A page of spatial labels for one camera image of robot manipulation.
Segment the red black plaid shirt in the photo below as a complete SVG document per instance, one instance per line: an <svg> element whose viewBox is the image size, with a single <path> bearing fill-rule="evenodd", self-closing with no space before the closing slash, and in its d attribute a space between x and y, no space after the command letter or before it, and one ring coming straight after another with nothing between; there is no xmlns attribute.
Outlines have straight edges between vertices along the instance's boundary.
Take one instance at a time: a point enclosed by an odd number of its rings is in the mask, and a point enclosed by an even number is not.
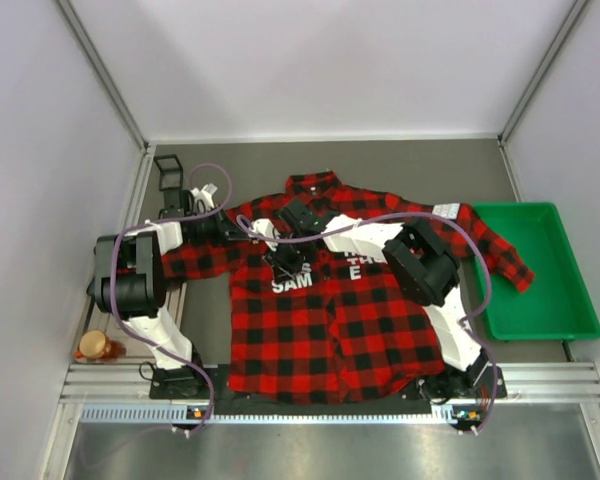
<svg viewBox="0 0 600 480"><path fill-rule="evenodd" d="M284 193L227 211L231 220L268 218L297 198L317 214L353 218L433 212L393 193L343 184L332 171L290 176ZM534 273L516 249L469 204L453 221L480 250L491 273L525 292ZM276 228L289 229L278 219ZM206 279L229 273L231 362L228 386L293 404L370 401L444 370L438 339L420 305L407 301L386 263L317 247L295 280L277 282L262 242L185 243L162 257L165 277Z"/></svg>

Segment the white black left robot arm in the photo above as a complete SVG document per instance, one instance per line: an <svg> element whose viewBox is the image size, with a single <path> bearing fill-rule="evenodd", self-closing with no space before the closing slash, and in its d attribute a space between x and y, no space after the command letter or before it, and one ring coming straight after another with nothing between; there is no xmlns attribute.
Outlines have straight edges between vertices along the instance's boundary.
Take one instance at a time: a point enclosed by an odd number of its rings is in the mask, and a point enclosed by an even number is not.
<svg viewBox="0 0 600 480"><path fill-rule="evenodd" d="M194 399L208 392L200 355L168 310L162 256L193 240L226 244L247 238L216 206L216 190L212 183L169 190L158 220L96 241L95 302L101 311L117 313L121 329L153 354L152 399Z"/></svg>

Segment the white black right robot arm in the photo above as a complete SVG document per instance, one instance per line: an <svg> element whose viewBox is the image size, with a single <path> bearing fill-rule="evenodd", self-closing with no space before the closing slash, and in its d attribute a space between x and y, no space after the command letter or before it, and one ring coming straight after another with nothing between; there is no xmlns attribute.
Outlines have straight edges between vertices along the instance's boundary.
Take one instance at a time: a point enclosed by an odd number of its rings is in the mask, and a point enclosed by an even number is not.
<svg viewBox="0 0 600 480"><path fill-rule="evenodd" d="M481 384L492 362L471 327L474 316L462 304L459 261L431 224L439 221L459 234L484 266L477 245L454 221L458 211L453 208L445 215L436 209L362 219L335 211L316 214L293 200L276 215L289 228L289 236L279 233L269 219L256 220L251 230L268 245L265 259L285 280L299 273L318 243L333 253L354 253L386 264L403 296L426 311L449 369L448 380L426 381L428 392L463 395Z"/></svg>

